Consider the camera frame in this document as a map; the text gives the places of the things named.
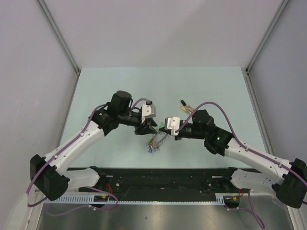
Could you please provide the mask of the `green tag key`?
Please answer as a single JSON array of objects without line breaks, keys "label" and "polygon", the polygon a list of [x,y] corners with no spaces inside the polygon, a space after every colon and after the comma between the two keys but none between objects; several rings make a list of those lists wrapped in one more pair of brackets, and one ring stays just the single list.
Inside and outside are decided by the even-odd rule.
[{"label": "green tag key", "polygon": [[165,123],[164,122],[161,122],[161,124],[159,125],[159,129],[160,128],[164,128],[165,127]]}]

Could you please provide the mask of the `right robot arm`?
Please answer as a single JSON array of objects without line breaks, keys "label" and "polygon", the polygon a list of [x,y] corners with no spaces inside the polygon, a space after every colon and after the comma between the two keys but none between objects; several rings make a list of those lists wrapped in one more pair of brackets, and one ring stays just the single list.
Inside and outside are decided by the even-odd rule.
[{"label": "right robot arm", "polygon": [[254,149],[239,140],[235,134],[214,123],[206,110],[190,115],[191,123],[179,117],[168,117],[159,131],[182,138],[201,139],[204,147],[212,154],[219,154],[240,161],[256,172],[229,168],[221,186],[226,192],[235,189],[251,189],[276,196],[292,208],[301,208],[307,194],[307,165],[300,159],[282,159]]}]

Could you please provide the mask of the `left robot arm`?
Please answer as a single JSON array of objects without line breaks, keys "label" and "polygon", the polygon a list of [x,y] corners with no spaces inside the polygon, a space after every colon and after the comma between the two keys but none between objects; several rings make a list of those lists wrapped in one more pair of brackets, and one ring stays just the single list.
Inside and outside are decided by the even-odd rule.
[{"label": "left robot arm", "polygon": [[54,201],[66,191],[82,187],[102,191],[106,186],[103,171],[95,166],[69,171],[70,165],[119,125],[134,127],[136,135],[155,134],[155,116],[156,108],[152,101],[143,98],[134,102],[130,93],[117,91],[110,102],[96,107],[84,127],[63,145],[43,157],[37,154],[31,158],[31,182],[26,192],[30,193],[35,186],[48,200]]}]

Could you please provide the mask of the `yellow tag key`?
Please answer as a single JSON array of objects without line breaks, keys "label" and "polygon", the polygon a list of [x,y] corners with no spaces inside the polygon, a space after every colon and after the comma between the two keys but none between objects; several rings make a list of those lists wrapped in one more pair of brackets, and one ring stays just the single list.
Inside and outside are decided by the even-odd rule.
[{"label": "yellow tag key", "polygon": [[180,106],[180,110],[182,110],[185,113],[189,113],[189,110],[184,106]]}]

